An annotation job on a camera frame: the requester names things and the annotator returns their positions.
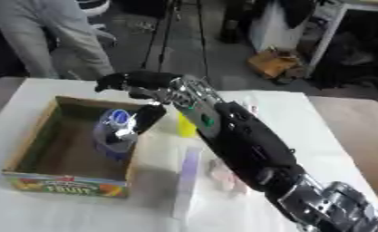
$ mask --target white table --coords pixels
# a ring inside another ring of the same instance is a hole
[[[328,45],[333,40],[333,37],[338,29],[339,25],[343,21],[346,13],[349,10],[357,11],[369,11],[369,12],[378,12],[378,2],[375,0],[334,0],[337,2],[338,9],[334,18],[329,22],[328,27],[323,35],[323,38],[320,41],[320,44],[317,46],[313,57],[307,68],[307,77],[314,72],[315,67],[320,63],[323,58]]]
[[[0,169],[21,143],[23,135],[55,95],[142,102],[125,92],[97,94],[93,82],[27,80],[0,113]],[[319,181],[341,180],[362,191],[378,209],[378,198],[319,114],[302,93],[222,92],[227,101],[248,98],[257,102],[260,118],[291,147],[299,162]],[[135,192],[127,200],[83,198],[46,193],[27,193],[9,188],[0,172],[0,231],[296,231],[261,194],[229,199],[218,192],[200,172],[195,198],[187,221],[170,217],[174,198],[173,173],[188,146],[205,146],[197,139],[176,135],[176,111],[171,109],[154,128],[145,133],[138,149],[138,163],[152,170],[144,177],[146,192]],[[203,164],[212,156],[203,154]]]

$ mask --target cardboard box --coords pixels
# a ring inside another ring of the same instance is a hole
[[[93,146],[92,129],[109,109],[138,110],[141,105],[56,97],[44,110],[3,174],[17,189],[85,196],[126,197],[131,185],[132,153],[122,162]]]

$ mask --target cardboard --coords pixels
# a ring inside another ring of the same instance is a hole
[[[132,153],[117,162],[93,147],[92,129],[109,109],[130,112],[141,105],[56,97],[23,145],[8,160],[4,176],[17,189],[86,196],[126,197]]]
[[[275,79],[284,71],[298,64],[296,57],[284,57],[271,49],[266,49],[247,60],[249,65],[268,79]]]

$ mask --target white chair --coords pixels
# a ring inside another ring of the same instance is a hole
[[[87,17],[92,18],[105,13],[111,4],[111,0],[77,0],[81,9],[87,14]],[[115,45],[117,38],[105,30],[105,24],[93,24],[94,32],[99,39],[104,38],[111,42],[111,45]]]

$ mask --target gray pants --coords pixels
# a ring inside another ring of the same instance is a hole
[[[0,0],[0,29],[28,72],[33,77],[56,78],[43,26],[97,76],[113,73],[76,0]]]

